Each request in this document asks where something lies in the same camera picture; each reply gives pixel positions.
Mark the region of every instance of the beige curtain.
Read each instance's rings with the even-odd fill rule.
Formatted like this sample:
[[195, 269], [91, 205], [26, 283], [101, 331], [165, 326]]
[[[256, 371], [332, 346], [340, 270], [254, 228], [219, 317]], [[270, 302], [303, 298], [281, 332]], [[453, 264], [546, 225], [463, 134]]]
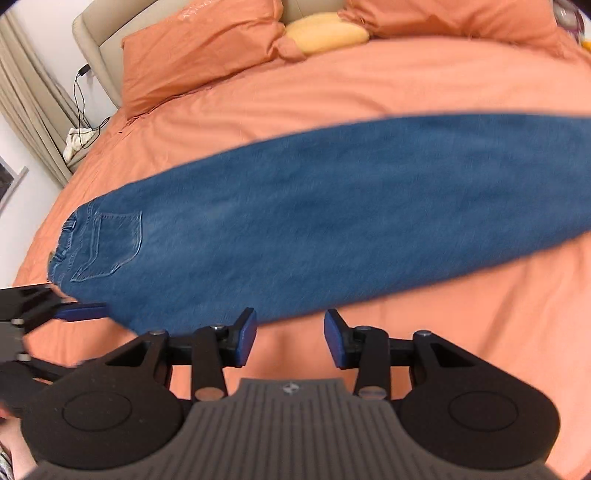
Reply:
[[[11, 12], [0, 18], [0, 113], [65, 185], [72, 173], [62, 152], [70, 128], [78, 128], [76, 106], [49, 76]], [[82, 126], [88, 126], [85, 119]]]

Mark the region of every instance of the yellow plush toy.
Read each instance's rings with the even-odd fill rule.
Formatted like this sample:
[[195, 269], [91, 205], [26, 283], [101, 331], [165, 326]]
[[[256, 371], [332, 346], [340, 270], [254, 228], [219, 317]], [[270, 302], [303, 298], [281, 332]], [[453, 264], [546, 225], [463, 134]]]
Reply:
[[306, 55], [360, 45], [369, 33], [359, 25], [341, 20], [336, 12], [309, 15], [287, 25], [285, 34]]

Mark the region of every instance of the headboard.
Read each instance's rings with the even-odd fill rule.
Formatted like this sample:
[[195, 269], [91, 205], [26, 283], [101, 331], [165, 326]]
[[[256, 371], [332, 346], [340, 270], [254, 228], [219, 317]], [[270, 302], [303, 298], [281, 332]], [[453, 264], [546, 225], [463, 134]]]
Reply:
[[[121, 106], [123, 50], [127, 35], [175, 13], [191, 0], [94, 0], [75, 20], [76, 43], [112, 102]], [[283, 0], [285, 24], [318, 12], [334, 12], [344, 0]]]

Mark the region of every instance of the orange bed sheet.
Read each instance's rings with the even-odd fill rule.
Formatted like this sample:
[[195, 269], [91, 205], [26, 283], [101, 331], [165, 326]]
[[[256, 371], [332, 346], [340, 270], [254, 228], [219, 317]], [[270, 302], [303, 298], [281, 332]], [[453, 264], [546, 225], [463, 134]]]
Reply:
[[[559, 60], [486, 41], [376, 40], [298, 64], [252, 69], [128, 124], [119, 113], [37, 232], [16, 284], [45, 282], [48, 254], [69, 214], [131, 181], [328, 125], [499, 111], [591, 115], [591, 68], [582, 54]], [[400, 338], [433, 330], [533, 384], [561, 415], [549, 465], [569, 480], [591, 470], [591, 234], [498, 268], [347, 306], [342, 315], [350, 325], [372, 324]], [[27, 340], [34, 355], [74, 364], [132, 337], [109, 319], [55, 320]], [[262, 326], [248, 365], [227, 369], [226, 380], [230, 390], [242, 377], [342, 376], [352, 386], [354, 374], [333, 366], [318, 313]], [[187, 369], [178, 368], [173, 391], [187, 397], [189, 384]], [[403, 395], [408, 380], [396, 372], [393, 386], [395, 396]]]

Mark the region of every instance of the person's skin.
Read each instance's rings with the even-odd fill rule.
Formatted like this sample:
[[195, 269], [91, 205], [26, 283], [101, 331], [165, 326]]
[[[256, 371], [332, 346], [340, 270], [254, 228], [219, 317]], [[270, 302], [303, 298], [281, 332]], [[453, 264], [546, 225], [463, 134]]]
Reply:
[[10, 415], [10, 412], [0, 406], [0, 417], [4, 421], [0, 424], [0, 445], [12, 461], [14, 480], [22, 480], [37, 464], [31, 455], [25, 439], [22, 438], [21, 420]]

